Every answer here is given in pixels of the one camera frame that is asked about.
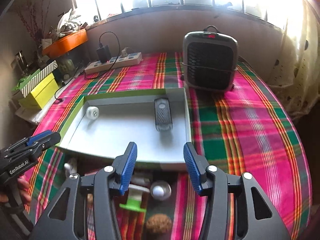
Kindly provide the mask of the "person's left hand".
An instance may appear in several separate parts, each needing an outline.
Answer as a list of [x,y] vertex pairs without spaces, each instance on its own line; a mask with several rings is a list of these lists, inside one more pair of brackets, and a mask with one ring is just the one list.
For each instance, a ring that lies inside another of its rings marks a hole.
[[[29,188],[30,188],[30,184],[26,180],[26,177],[20,176],[17,180],[17,185],[18,185],[20,197],[22,199],[23,204],[29,206],[31,204],[31,196],[28,193]],[[5,193],[1,192],[0,202],[7,203],[8,201],[9,200],[8,200],[7,195]]]

